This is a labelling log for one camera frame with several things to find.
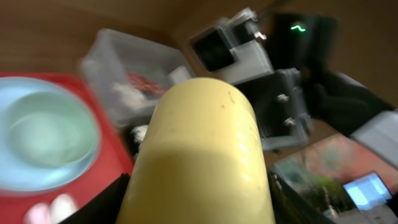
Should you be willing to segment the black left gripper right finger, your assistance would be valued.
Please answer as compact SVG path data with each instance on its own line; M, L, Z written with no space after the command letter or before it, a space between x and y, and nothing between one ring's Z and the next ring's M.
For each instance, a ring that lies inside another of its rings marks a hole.
M273 172L267 173L277 224L335 224Z

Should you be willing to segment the white napkin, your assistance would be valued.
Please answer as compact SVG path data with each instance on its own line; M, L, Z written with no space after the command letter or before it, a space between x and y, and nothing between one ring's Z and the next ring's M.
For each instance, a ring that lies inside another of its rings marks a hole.
M145 96L131 85L113 83L112 90L119 95L121 102L132 110L139 110L146 105Z

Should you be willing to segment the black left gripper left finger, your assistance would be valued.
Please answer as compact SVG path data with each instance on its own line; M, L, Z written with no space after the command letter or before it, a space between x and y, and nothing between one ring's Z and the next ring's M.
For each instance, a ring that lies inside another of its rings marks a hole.
M129 179L129 174L121 174L112 184L61 224L115 224Z

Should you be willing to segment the yellow plastic cup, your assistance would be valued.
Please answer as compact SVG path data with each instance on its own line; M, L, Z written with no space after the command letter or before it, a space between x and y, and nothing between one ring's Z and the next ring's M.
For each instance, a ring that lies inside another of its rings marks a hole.
M193 78L164 94L116 221L275 222L255 114L237 88Z

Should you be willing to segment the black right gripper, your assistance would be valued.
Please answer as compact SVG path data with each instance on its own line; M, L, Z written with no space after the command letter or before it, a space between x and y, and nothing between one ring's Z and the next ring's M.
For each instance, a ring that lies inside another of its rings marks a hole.
M278 151L303 146L313 130L300 72L280 69L236 85L251 103L256 115L262 149Z

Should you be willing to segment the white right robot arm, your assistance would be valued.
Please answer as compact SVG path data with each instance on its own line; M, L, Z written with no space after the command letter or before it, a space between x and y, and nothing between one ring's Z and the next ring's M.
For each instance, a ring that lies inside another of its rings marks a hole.
M311 121L326 122L392 166L397 110L356 80L328 69L337 29L330 16L276 13L265 50L273 70L238 84L254 108L265 151L302 146Z

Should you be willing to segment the green bowl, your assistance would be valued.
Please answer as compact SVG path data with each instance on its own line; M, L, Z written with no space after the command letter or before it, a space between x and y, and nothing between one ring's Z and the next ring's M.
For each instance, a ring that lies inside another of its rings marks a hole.
M27 162L60 167L86 159L100 144L88 107L73 95L35 92L4 112L7 146Z

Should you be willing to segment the red snack wrapper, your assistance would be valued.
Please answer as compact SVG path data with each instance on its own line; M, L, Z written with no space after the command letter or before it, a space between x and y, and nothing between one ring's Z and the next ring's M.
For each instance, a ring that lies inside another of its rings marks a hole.
M150 81L135 72L127 72L127 79L133 88L146 95L161 96L166 92L166 89L160 84Z

